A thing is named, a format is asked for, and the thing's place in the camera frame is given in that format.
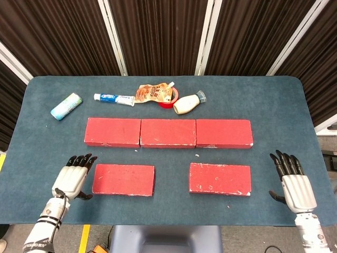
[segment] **small white bottle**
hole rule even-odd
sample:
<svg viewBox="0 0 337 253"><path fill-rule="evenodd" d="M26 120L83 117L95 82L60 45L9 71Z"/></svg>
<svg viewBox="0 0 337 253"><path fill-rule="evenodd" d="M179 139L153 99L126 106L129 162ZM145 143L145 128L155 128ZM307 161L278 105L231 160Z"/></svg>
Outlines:
<svg viewBox="0 0 337 253"><path fill-rule="evenodd" d="M206 102L205 93L198 91L194 95L185 96L174 103L173 109L177 114L188 113L198 104Z"/></svg>

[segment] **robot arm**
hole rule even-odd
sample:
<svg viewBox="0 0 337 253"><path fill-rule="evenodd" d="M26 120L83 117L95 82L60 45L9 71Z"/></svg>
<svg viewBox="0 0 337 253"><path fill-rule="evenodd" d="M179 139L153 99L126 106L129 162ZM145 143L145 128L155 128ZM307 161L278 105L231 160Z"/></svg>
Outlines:
<svg viewBox="0 0 337 253"><path fill-rule="evenodd" d="M85 178L97 157L92 154L73 156L58 174L52 187L53 198L37 220L34 228L23 246L23 252L49 253L55 252L53 241L60 229L62 220L67 214L70 202L75 198L88 200L92 195L81 192Z"/></svg>
<svg viewBox="0 0 337 253"><path fill-rule="evenodd" d="M317 203L310 181L304 175L299 160L294 155L289 156L279 150L276 150L276 153L279 158L273 154L270 154L270 157L279 174L284 197L274 191L269 191L270 196L286 204L297 215L295 224L306 253L330 253L318 217L312 213Z"/></svg>

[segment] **table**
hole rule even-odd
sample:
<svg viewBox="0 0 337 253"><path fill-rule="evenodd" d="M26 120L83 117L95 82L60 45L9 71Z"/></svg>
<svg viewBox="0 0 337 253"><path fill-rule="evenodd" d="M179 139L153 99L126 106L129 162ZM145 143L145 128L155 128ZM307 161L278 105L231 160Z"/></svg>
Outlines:
<svg viewBox="0 0 337 253"><path fill-rule="evenodd" d="M202 89L207 102L176 115L155 102L135 107L94 101L94 93L133 95L140 84L175 82L180 96ZM72 92L83 103L62 121L50 110ZM88 117L249 119L254 146L226 149L119 149L83 143ZM97 163L155 166L154 196L75 199L64 223L115 225L293 226L295 214L274 201L283 193L270 152L297 156L309 176L323 225L337 223L337 204L310 119L301 82L289 76L41 76L28 84L0 173L0 223L35 223L61 167L70 156L93 153ZM191 162L251 166L250 197L189 194ZM91 193L94 167L83 191Z"/></svg>

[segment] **yellow floor marking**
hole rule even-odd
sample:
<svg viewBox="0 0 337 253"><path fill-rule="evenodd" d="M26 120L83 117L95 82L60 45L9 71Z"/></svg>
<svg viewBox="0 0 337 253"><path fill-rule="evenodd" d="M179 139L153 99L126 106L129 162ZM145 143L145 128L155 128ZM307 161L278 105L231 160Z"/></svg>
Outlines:
<svg viewBox="0 0 337 253"><path fill-rule="evenodd" d="M6 155L5 154L0 154L0 171L2 168L2 165L4 165Z"/></svg>
<svg viewBox="0 0 337 253"><path fill-rule="evenodd" d="M84 225L82 231L82 238L80 248L78 249L78 253L86 253L86 245L88 243L90 225Z"/></svg>

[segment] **blue toothpaste tube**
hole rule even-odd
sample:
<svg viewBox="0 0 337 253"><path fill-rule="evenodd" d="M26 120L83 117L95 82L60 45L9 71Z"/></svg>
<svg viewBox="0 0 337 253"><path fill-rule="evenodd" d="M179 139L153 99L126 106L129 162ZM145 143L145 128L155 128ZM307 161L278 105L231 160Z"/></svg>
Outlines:
<svg viewBox="0 0 337 253"><path fill-rule="evenodd" d="M114 104L126 104L134 106L134 96L121 96L121 95L109 95L109 94L94 94L94 100L114 103Z"/></svg>
<svg viewBox="0 0 337 253"><path fill-rule="evenodd" d="M79 104L82 103L82 99L76 93L70 94L65 100L52 109L51 114L55 119L61 120Z"/></svg>

